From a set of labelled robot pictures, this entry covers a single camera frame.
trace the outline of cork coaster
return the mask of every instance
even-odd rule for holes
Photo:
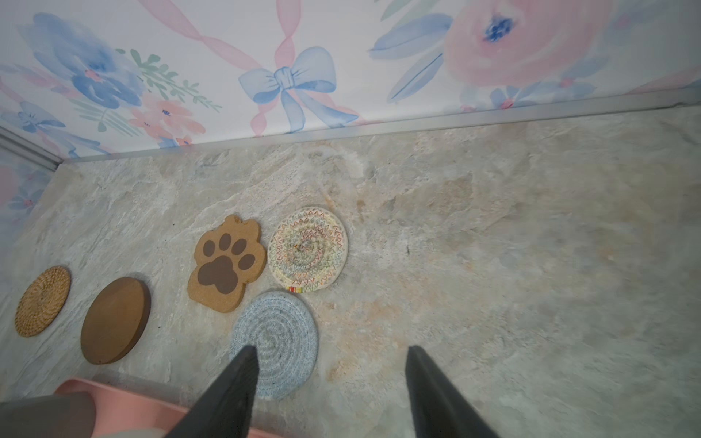
[[[273,234],[268,259],[273,277],[287,290],[309,292],[330,286],[348,257],[348,237],[339,218],[310,207],[288,216]]]
[[[15,328],[29,338],[44,331],[56,318],[71,289],[71,274],[62,266],[44,271],[20,299],[15,314]]]
[[[204,233],[195,247],[197,267],[187,284],[190,298],[217,312],[235,309],[246,283],[263,273],[266,251],[258,242],[260,237],[258,222],[244,222],[233,215],[219,228]]]
[[[81,349],[91,364],[124,357],[139,341],[151,312],[151,295],[143,282],[122,277],[109,283],[88,309]]]

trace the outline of paw print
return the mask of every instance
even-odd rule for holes
[[[190,275],[187,292],[198,303],[217,312],[231,312],[243,298],[246,283],[263,272],[266,250],[258,242],[260,225],[229,216],[219,228],[197,242],[197,267]]]

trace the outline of coaster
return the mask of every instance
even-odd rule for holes
[[[258,242],[261,226],[253,219],[228,216],[215,230],[204,233],[195,247],[197,267],[187,293],[194,301],[227,313],[243,298],[246,283],[263,273],[266,251]]]
[[[231,357],[246,345],[258,353],[256,396],[281,399],[314,370],[319,334],[306,304],[287,292],[259,295],[233,326]]]
[[[139,341],[150,312],[151,295],[143,282],[122,277],[109,283],[83,321],[83,356],[91,364],[120,360]]]
[[[29,338],[44,331],[63,308],[71,289],[71,274],[62,266],[42,272],[27,288],[17,306],[15,328]]]
[[[330,286],[348,257],[348,236],[328,210],[298,210],[280,224],[268,246],[273,277],[287,290],[309,292]]]

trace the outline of round wooden coaster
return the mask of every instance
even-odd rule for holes
[[[27,288],[15,314],[15,328],[28,338],[44,331],[63,308],[71,288],[71,274],[62,266],[44,271]]]
[[[129,277],[105,287],[88,309],[81,349],[91,364],[109,364],[124,357],[139,341],[151,311],[146,285]]]

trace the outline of floral wallpaper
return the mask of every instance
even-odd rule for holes
[[[62,157],[701,85],[698,0],[28,0],[0,125]]]
[[[22,231],[52,172],[0,149],[0,263]]]

